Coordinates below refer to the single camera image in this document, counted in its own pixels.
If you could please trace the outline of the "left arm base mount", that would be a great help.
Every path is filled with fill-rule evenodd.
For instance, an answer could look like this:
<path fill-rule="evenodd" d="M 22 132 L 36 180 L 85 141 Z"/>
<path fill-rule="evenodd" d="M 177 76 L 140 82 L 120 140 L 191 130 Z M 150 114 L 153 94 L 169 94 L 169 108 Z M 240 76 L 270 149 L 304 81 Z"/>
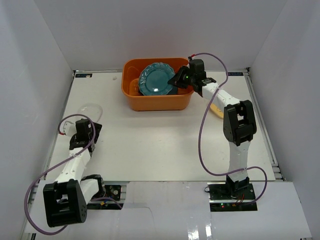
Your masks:
<path fill-rule="evenodd" d="M 115 203 L 112 200 L 100 200 L 90 202 L 87 205 L 88 210 L 121 210 L 124 205 L 126 198 L 126 189 L 125 185 L 105 185 L 105 194 L 104 198 L 110 198 L 115 200 Z"/>

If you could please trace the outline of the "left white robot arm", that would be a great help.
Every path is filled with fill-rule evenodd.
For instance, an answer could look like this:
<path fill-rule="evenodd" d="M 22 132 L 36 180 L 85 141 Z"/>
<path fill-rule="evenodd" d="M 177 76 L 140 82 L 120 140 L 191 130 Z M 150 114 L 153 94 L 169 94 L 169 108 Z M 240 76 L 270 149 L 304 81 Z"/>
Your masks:
<path fill-rule="evenodd" d="M 43 200 L 47 225 L 51 228 L 85 222 L 87 204 L 94 198 L 105 196 L 106 187 L 99 174 L 83 176 L 91 160 L 102 125 L 88 119 L 75 122 L 76 133 L 69 142 L 72 157 L 53 183 L 43 188 Z"/>

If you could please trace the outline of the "teal scalloped round plate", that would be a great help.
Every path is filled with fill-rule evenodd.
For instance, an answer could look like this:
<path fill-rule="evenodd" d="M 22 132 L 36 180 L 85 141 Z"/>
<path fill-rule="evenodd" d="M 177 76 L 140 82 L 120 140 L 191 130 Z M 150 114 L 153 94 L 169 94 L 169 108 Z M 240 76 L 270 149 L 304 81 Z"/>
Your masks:
<path fill-rule="evenodd" d="M 176 95 L 178 88 L 168 81 L 175 75 L 174 69 L 163 62 L 148 65 L 138 79 L 139 92 L 144 96 Z"/>

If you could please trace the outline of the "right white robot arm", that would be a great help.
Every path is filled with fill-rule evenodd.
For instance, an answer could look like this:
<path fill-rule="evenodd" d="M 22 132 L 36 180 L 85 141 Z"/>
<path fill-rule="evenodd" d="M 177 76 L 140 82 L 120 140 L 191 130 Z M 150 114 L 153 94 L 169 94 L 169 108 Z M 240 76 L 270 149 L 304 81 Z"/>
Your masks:
<path fill-rule="evenodd" d="M 204 61 L 189 58 L 188 66 L 182 66 L 169 81 L 175 87 L 192 87 L 201 97 L 210 100 L 223 112 L 223 134 L 229 142 L 229 168 L 226 176 L 226 195 L 236 200 L 249 186 L 248 151 L 257 124 L 250 100 L 239 100 L 223 90 L 217 81 L 207 77 Z"/>

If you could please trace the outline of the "small yellow square dish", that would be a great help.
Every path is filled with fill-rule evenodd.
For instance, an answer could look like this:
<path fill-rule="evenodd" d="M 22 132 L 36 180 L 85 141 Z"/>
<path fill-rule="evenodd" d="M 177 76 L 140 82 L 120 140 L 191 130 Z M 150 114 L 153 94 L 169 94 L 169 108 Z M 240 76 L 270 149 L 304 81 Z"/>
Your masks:
<path fill-rule="evenodd" d="M 210 110 L 220 119 L 224 118 L 224 113 L 215 105 L 211 104 L 210 105 Z"/>

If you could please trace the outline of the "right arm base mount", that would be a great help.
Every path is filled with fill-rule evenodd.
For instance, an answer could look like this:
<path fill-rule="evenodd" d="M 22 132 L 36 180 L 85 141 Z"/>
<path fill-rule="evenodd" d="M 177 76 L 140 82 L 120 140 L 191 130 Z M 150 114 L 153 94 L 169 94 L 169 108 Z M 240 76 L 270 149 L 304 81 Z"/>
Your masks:
<path fill-rule="evenodd" d="M 211 212 L 255 212 L 257 203 L 251 203 L 256 199 L 253 185 L 241 189 L 235 193 L 224 183 L 208 183 L 204 188 L 208 194 Z"/>

